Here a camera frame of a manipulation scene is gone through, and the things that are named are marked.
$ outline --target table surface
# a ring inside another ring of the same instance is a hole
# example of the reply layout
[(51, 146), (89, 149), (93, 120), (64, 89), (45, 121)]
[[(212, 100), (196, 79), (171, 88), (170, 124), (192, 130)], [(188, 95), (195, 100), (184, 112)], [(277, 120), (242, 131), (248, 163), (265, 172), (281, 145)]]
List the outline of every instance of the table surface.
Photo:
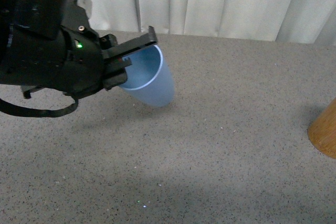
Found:
[(62, 118), (0, 115), (0, 222), (335, 223), (336, 159), (307, 128), (336, 97), (336, 47), (158, 38), (176, 85), (168, 106), (113, 88)]

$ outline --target blue plastic cup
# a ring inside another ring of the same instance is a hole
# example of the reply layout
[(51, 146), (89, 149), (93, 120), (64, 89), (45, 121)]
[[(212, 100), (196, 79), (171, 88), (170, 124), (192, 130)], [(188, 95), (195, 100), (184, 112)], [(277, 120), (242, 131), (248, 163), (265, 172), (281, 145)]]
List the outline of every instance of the blue plastic cup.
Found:
[(126, 56), (127, 82), (119, 87), (134, 98), (151, 106), (162, 107), (174, 98), (174, 81), (160, 48), (155, 45)]

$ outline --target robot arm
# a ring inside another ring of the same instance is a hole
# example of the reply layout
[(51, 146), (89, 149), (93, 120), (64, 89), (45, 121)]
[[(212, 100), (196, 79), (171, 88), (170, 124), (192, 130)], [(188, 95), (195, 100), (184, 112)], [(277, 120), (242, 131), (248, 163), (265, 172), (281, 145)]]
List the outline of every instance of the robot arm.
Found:
[(78, 99), (127, 81), (128, 54), (157, 43), (153, 27), (118, 45), (90, 28), (77, 0), (0, 0), (0, 84), (22, 86), (25, 98), (41, 88), (62, 91), (75, 103), (57, 111), (34, 110), (0, 99), (0, 111), (15, 116), (58, 117)]

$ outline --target curtain fold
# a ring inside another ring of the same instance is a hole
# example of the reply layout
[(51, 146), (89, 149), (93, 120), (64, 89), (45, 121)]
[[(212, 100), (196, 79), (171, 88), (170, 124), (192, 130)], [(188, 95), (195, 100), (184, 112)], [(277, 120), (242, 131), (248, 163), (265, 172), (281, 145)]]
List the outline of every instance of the curtain fold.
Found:
[(336, 0), (92, 0), (94, 29), (336, 45)]

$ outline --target wooden cylinder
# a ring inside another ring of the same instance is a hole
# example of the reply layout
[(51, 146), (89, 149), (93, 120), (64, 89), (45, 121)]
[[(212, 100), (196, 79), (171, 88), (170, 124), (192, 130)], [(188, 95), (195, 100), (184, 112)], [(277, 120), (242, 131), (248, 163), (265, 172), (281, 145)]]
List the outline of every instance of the wooden cylinder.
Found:
[(320, 152), (336, 158), (336, 98), (309, 126), (308, 136)]

